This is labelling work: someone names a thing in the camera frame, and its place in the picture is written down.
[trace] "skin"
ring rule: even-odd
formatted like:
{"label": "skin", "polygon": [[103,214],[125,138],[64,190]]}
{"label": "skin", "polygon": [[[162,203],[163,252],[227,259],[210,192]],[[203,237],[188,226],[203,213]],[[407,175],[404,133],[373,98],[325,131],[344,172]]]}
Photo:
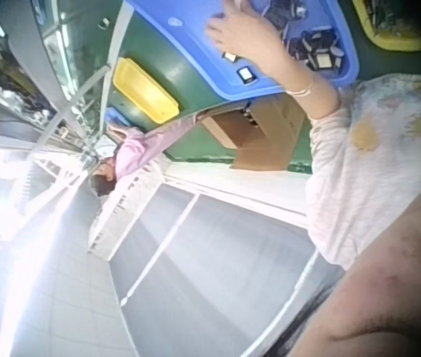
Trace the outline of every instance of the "skin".
{"label": "skin", "polygon": [[359,256],[290,356],[421,356],[421,194]]}
{"label": "skin", "polygon": [[113,181],[116,177],[113,160],[104,161],[94,172],[94,175],[102,175],[106,177],[107,181]]}
{"label": "skin", "polygon": [[[273,26],[244,0],[224,0],[225,16],[206,34],[221,51],[245,57],[285,89],[302,91],[314,74],[284,50]],[[295,97],[312,119],[339,106],[338,92],[315,75]],[[290,352],[291,357],[421,356],[421,194],[361,253]]]}

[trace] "yellow bin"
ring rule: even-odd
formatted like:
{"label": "yellow bin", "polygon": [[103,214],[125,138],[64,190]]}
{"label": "yellow bin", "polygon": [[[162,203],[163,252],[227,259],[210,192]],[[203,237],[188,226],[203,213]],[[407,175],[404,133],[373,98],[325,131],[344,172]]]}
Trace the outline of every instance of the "yellow bin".
{"label": "yellow bin", "polygon": [[129,58],[118,60],[113,84],[155,123],[164,123],[179,114],[178,102]]}
{"label": "yellow bin", "polygon": [[359,21],[366,36],[374,45],[389,51],[415,52],[421,51],[421,35],[415,31],[406,31],[396,36],[389,32],[377,33],[373,28],[373,23],[367,14],[364,0],[353,0],[354,7],[358,13]]}

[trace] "pink shirt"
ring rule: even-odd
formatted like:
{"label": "pink shirt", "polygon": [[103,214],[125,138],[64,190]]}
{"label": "pink shirt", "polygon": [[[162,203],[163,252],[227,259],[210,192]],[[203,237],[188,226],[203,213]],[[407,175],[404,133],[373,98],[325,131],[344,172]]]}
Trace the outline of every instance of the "pink shirt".
{"label": "pink shirt", "polygon": [[168,149],[177,140],[196,125],[194,115],[174,120],[144,134],[137,128],[126,133],[118,154],[116,155],[116,178],[130,175],[141,169],[149,161]]}

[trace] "woman's arm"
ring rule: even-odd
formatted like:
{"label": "woman's arm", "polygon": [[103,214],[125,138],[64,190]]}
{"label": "woman's arm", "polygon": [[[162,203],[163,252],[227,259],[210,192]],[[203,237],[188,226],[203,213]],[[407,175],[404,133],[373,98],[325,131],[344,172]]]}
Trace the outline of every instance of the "woman's arm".
{"label": "woman's arm", "polygon": [[287,91],[309,89],[308,95],[294,97],[311,119],[325,118],[338,109],[336,89],[286,52],[277,30],[251,8],[248,0],[241,1],[240,9],[234,0],[224,0],[224,11],[223,19],[212,18],[206,27],[206,34],[219,50],[251,60]]}

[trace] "sleeve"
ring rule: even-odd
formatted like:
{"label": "sleeve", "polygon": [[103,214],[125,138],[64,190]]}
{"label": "sleeve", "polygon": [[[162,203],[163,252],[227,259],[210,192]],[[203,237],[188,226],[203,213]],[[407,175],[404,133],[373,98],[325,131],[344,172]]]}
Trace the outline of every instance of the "sleeve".
{"label": "sleeve", "polygon": [[124,142],[127,141],[142,141],[144,139],[144,133],[138,129],[138,128],[130,128],[127,129],[125,132],[126,138],[124,139]]}
{"label": "sleeve", "polygon": [[351,123],[350,110],[347,105],[342,105],[326,118],[309,120],[312,124],[309,137],[315,175],[331,166],[346,142]]}

